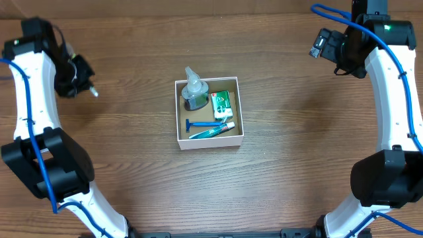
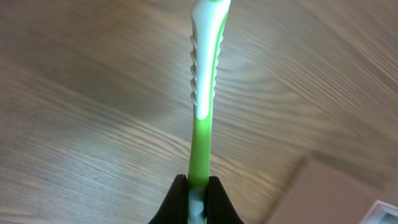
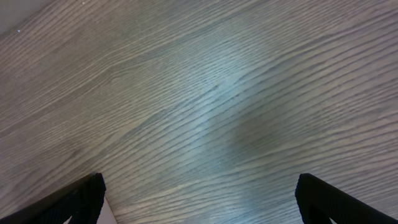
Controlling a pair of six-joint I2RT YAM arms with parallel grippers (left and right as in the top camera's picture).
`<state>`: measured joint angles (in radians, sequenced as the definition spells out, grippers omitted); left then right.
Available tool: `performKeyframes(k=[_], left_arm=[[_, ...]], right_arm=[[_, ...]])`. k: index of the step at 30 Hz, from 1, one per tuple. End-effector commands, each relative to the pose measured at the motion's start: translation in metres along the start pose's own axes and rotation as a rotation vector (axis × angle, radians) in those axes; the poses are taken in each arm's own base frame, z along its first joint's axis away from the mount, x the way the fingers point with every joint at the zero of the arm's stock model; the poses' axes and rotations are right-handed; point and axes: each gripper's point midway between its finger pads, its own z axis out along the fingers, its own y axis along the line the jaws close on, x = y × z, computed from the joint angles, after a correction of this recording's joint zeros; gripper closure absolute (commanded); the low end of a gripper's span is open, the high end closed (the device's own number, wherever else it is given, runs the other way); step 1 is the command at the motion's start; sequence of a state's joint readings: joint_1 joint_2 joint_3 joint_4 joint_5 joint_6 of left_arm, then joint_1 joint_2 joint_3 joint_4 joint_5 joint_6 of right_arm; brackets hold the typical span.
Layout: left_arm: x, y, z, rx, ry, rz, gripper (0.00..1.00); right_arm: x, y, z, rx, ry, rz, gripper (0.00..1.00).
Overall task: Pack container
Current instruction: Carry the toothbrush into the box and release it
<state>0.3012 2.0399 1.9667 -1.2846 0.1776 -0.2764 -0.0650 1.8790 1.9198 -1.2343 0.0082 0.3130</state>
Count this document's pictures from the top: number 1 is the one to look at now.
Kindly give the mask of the green soap bar box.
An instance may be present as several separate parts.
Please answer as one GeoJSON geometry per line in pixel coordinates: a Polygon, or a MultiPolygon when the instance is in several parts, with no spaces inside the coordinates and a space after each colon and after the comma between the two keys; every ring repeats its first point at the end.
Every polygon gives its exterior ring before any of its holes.
{"type": "Polygon", "coordinates": [[[230,119],[233,117],[229,91],[219,91],[211,94],[213,115],[215,120],[230,119]]]}

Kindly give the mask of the clear soap pump bottle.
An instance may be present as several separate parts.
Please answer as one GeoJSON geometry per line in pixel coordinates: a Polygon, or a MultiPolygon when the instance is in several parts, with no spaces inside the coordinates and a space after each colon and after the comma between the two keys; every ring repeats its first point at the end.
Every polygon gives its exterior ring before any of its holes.
{"type": "Polygon", "coordinates": [[[188,111],[199,110],[209,103],[208,84],[190,67],[185,67],[187,85],[182,89],[184,107],[188,111]]]}

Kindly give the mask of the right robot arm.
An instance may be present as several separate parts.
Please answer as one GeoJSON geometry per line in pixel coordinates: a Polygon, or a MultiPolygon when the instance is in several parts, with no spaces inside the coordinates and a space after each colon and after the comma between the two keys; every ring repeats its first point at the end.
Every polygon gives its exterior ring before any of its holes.
{"type": "Polygon", "coordinates": [[[335,64],[337,76],[369,77],[377,115],[376,152],[354,164],[351,192],[319,218],[308,237],[370,237],[369,225],[422,197],[422,115],[414,66],[416,37],[407,20],[393,20],[386,1],[353,1],[350,12],[320,3],[311,10],[346,25],[323,28],[310,50],[335,64]]]}

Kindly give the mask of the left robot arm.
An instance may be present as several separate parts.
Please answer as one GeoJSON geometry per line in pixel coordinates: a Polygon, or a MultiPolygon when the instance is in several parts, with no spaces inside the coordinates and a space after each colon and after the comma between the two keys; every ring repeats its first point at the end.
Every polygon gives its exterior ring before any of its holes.
{"type": "Polygon", "coordinates": [[[49,21],[33,17],[21,27],[22,36],[6,41],[1,56],[17,102],[13,141],[1,147],[2,160],[35,197],[50,201],[53,213],[69,210],[95,237],[129,237],[127,219],[96,185],[89,154],[59,121],[58,97],[94,91],[92,67],[49,21]]]}

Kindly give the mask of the blue disposable razor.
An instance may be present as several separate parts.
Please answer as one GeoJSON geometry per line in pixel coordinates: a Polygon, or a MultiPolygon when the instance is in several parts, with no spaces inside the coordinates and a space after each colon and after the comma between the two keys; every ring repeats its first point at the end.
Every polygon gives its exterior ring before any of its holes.
{"type": "Polygon", "coordinates": [[[186,119],[186,132],[189,132],[191,127],[216,127],[222,125],[222,122],[191,122],[186,119]]]}

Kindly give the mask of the green white toothbrush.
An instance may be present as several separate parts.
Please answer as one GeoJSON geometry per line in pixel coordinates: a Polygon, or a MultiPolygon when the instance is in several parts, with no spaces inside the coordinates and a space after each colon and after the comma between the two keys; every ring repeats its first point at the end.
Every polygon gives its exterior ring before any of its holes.
{"type": "Polygon", "coordinates": [[[80,92],[88,90],[95,97],[98,97],[98,91],[90,80],[90,77],[95,75],[92,67],[82,55],[74,52],[70,43],[65,43],[64,50],[68,58],[67,62],[74,70],[74,76],[71,78],[71,86],[73,87],[71,95],[76,97],[80,92]]]}

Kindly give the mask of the teal toothpaste tube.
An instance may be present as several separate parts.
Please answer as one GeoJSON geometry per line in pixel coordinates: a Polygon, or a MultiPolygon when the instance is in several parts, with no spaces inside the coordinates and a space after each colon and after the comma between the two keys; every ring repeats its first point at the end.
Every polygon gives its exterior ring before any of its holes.
{"type": "Polygon", "coordinates": [[[224,123],[220,126],[216,126],[212,129],[200,132],[198,134],[194,134],[190,136],[188,139],[206,139],[206,138],[212,138],[215,136],[218,136],[219,134],[222,134],[224,132],[227,132],[235,127],[234,122],[228,122],[224,123]]]}

